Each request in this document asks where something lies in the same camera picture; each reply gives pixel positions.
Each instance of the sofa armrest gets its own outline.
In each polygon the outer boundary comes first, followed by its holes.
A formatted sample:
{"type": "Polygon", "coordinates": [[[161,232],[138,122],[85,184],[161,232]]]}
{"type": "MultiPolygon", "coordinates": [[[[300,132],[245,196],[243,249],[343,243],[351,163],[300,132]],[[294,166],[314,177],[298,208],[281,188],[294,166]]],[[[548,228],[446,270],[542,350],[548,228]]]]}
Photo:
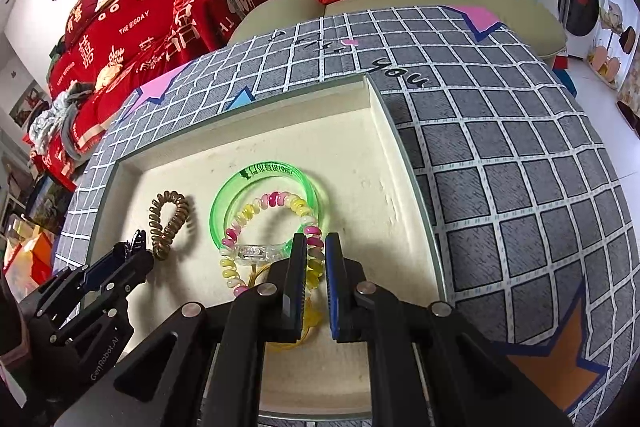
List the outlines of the sofa armrest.
{"type": "Polygon", "coordinates": [[[264,35],[279,28],[289,28],[299,22],[323,15],[324,5],[318,0],[268,0],[244,18],[231,35],[229,44],[264,35]]]}

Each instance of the brown spiral hair tie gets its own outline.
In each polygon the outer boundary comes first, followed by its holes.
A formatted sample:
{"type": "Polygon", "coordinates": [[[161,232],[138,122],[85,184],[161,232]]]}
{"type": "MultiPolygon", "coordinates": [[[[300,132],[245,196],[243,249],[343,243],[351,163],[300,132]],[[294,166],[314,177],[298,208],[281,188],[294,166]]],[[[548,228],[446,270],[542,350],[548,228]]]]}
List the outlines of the brown spiral hair tie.
{"type": "Polygon", "coordinates": [[[151,227],[151,243],[153,244],[154,257],[158,261],[164,261],[169,257],[171,245],[178,230],[184,225],[189,217],[189,202],[175,190],[169,192],[165,190],[163,194],[158,194],[158,199],[151,202],[149,207],[149,227],[151,227]],[[160,224],[160,210],[165,203],[173,203],[176,206],[174,217],[164,230],[160,224]]]}

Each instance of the pink bead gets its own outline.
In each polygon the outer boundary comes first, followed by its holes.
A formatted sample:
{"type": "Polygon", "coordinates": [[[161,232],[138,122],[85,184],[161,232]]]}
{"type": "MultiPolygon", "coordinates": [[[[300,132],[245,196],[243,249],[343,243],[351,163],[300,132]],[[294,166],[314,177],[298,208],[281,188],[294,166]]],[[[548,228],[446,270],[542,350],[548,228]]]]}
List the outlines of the pink bead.
{"type": "Polygon", "coordinates": [[[231,239],[234,243],[238,240],[238,234],[234,229],[226,229],[225,233],[229,239],[231,239]]]}
{"type": "Polygon", "coordinates": [[[289,196],[288,192],[281,192],[280,194],[278,194],[278,197],[276,198],[276,203],[278,204],[278,206],[284,206],[284,198],[286,198],[287,196],[289,196]]]}
{"type": "Polygon", "coordinates": [[[318,227],[305,227],[305,233],[311,235],[322,235],[322,230],[318,227]]]}
{"type": "Polygon", "coordinates": [[[319,237],[307,237],[306,238],[306,244],[309,247],[324,247],[324,243],[322,242],[322,239],[320,239],[319,237]]]}
{"type": "Polygon", "coordinates": [[[234,288],[234,297],[238,297],[244,292],[246,292],[249,288],[247,286],[236,286],[234,288]]]}

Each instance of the brown hat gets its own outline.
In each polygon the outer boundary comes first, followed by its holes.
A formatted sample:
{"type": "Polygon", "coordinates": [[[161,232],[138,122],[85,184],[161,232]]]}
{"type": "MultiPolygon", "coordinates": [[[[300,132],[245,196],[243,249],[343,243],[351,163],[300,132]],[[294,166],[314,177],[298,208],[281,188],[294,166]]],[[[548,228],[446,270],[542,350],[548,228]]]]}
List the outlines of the brown hat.
{"type": "Polygon", "coordinates": [[[631,50],[634,48],[634,44],[636,43],[636,31],[629,26],[622,35],[620,35],[620,47],[622,51],[624,51],[627,55],[631,53],[631,50]]]}

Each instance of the green bracelet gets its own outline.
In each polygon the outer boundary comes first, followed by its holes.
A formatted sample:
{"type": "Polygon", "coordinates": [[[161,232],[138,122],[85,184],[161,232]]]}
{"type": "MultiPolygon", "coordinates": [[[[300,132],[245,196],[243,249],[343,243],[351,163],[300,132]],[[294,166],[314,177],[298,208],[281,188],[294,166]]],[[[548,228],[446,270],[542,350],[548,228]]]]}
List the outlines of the green bracelet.
{"type": "MultiPolygon", "coordinates": [[[[251,204],[245,205],[242,209],[239,208],[239,201],[241,201],[242,195],[255,183],[273,177],[290,178],[302,186],[304,191],[303,198],[311,210],[312,217],[315,219],[305,219],[303,217],[306,223],[300,225],[298,233],[303,233],[304,228],[309,223],[313,224],[314,221],[319,223],[321,220],[321,209],[316,191],[302,172],[294,166],[282,162],[269,161],[249,165],[225,182],[211,205],[209,232],[213,243],[226,257],[236,259],[236,261],[244,262],[245,264],[263,264],[284,259],[291,254],[293,238],[282,245],[235,245],[238,226],[232,226],[233,220],[239,221],[240,225],[242,225],[242,221],[246,223],[253,215],[252,210],[247,208],[247,206],[252,206],[251,204]]],[[[265,194],[258,200],[268,196],[268,194],[265,194]]]]}

